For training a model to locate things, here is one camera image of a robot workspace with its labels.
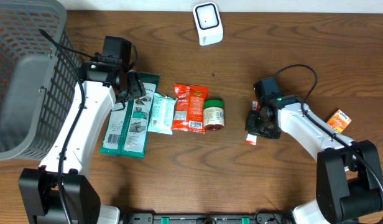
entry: basket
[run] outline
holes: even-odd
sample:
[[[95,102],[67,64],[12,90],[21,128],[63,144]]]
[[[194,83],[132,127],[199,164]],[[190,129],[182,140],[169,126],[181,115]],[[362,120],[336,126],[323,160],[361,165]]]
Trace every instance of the basket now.
[[[62,128],[74,71],[38,28],[72,48],[66,19],[54,0],[0,1],[0,160],[41,160]],[[67,54],[81,65],[74,53]]]

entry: red snack bag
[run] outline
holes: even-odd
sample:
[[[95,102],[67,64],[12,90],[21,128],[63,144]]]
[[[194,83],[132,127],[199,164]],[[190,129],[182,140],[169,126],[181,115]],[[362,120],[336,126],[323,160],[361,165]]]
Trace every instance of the red snack bag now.
[[[194,131],[205,133],[204,102],[208,95],[205,86],[175,85],[175,94],[178,97],[172,130]]]

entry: white background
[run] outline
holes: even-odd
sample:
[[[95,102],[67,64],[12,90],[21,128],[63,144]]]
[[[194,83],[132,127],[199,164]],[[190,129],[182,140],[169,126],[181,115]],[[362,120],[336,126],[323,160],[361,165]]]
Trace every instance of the white background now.
[[[66,9],[192,11],[196,0],[58,0]],[[383,13],[383,0],[215,0],[222,12]]]

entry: jar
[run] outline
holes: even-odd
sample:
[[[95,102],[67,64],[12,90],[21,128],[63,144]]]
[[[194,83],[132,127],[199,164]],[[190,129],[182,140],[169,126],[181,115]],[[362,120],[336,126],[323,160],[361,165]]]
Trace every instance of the jar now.
[[[204,103],[204,128],[216,131],[224,128],[223,101],[207,100]]]

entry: wood grain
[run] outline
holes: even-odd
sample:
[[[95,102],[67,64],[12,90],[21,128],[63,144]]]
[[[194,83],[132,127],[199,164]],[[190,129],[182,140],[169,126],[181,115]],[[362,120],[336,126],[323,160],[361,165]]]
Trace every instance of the wood grain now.
[[[116,35],[137,46],[140,71],[161,74],[159,93],[174,84],[208,86],[222,97],[225,129],[206,134],[149,133],[145,159],[99,154],[91,183],[103,203],[157,213],[254,213],[287,210],[315,197],[316,164],[289,135],[245,143],[244,124],[255,99],[252,84],[293,63],[316,69],[319,82],[308,104],[323,120],[336,109],[352,118],[344,134],[371,140],[383,170],[383,15],[222,13],[224,39],[198,45],[191,13],[68,12],[67,30],[77,50],[100,52]],[[313,76],[286,71],[279,85],[304,96]],[[0,162],[0,223],[25,223],[17,180],[37,161]],[[361,219],[376,222],[381,213]]]

